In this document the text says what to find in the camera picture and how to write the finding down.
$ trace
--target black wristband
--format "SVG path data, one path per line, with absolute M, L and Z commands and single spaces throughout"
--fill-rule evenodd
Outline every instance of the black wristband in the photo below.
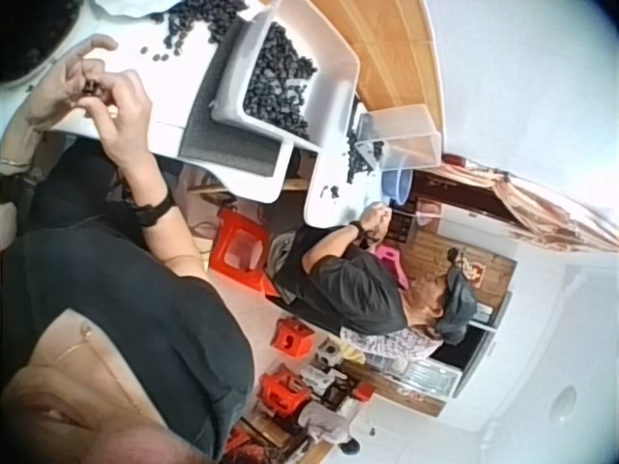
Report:
M 359 233 L 357 234 L 357 239 L 363 239 L 366 236 L 366 229 L 364 229 L 363 225 L 361 225 L 361 222 L 358 220 L 353 220 L 352 222 L 350 222 L 349 225 L 354 225 L 355 227 L 357 227 L 357 230 L 359 231 Z
M 167 195 L 163 201 L 157 205 L 145 205 L 140 207 L 133 207 L 139 225 L 142 227 L 152 227 L 157 224 L 157 221 L 168 211 L 176 205 L 174 197 L 170 189 L 167 189 Z

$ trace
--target hand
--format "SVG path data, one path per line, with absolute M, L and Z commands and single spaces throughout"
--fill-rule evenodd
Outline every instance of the hand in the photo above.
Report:
M 379 242 L 385 238 L 391 222 L 391 215 L 391 208 L 381 202 L 372 203 L 366 208 L 360 222 L 372 241 Z
M 26 120 L 38 131 L 45 131 L 71 111 L 86 83 L 87 73 L 102 73 L 102 60 L 83 59 L 95 48 L 113 50 L 118 46 L 111 37 L 97 34 L 78 43 L 65 53 L 41 79 L 26 102 Z
M 79 106 L 93 118 L 103 149 L 125 174 L 138 173 L 153 155 L 148 150 L 148 126 L 151 103 L 142 81 L 135 71 L 90 72 L 93 79 L 110 95 L 118 108 L 112 118 L 105 103 L 98 97 L 83 97 Z

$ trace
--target plastic bin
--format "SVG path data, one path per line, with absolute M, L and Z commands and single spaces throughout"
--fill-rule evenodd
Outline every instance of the plastic bin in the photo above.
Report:
M 395 171 L 383 171 L 381 182 L 383 193 L 402 206 L 413 187 L 413 170 L 401 168 Z
M 308 121 L 309 141 L 251 117 L 243 109 L 251 74 L 273 21 L 301 56 L 313 60 L 318 71 L 308 82 L 302 114 Z M 345 140 L 359 78 L 359 58 L 328 19 L 309 0 L 275 0 L 239 38 L 230 55 L 213 107 L 213 118 L 241 129 L 314 152 L 332 149 Z
M 384 171 L 438 166 L 441 134 L 424 104 L 371 111 L 361 116 L 356 146 L 363 150 L 382 140 Z

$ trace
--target cap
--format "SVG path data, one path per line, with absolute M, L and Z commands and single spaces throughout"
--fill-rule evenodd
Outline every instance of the cap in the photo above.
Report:
M 458 345 L 466 335 L 468 323 L 477 312 L 475 289 L 457 266 L 447 272 L 447 292 L 443 316 L 436 323 L 436 331 L 448 345 Z

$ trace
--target red stool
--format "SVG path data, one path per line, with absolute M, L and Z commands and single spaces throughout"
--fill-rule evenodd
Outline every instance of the red stool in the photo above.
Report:
M 315 332 L 297 319 L 279 319 L 271 346 L 292 358 L 302 358 L 311 351 Z
M 391 274 L 398 280 L 399 286 L 408 289 L 408 278 L 399 263 L 399 250 L 390 246 L 381 245 L 376 250 L 376 257 L 385 265 Z
M 288 417 L 311 398 L 311 390 L 301 377 L 282 364 L 274 374 L 260 377 L 259 396 L 267 408 Z
M 374 394 L 374 387 L 366 382 L 359 382 L 359 385 L 352 391 L 352 395 L 362 403 L 369 401 Z
M 267 261 L 267 256 L 269 255 L 268 232 L 252 220 L 226 208 L 221 208 L 218 216 L 221 219 L 221 228 L 211 251 L 209 267 L 254 290 L 264 292 L 266 295 L 277 295 L 278 293 L 273 288 L 270 280 L 264 274 L 264 266 Z M 257 242 L 262 244 L 260 258 L 253 269 L 235 268 L 225 262 L 225 256 L 228 250 L 242 232 L 250 235 Z
M 225 441 L 225 448 L 223 449 L 224 453 L 235 450 L 250 440 L 250 435 L 245 430 L 238 428 L 237 426 L 232 427 L 230 430 L 230 435 L 228 435 L 228 439 Z

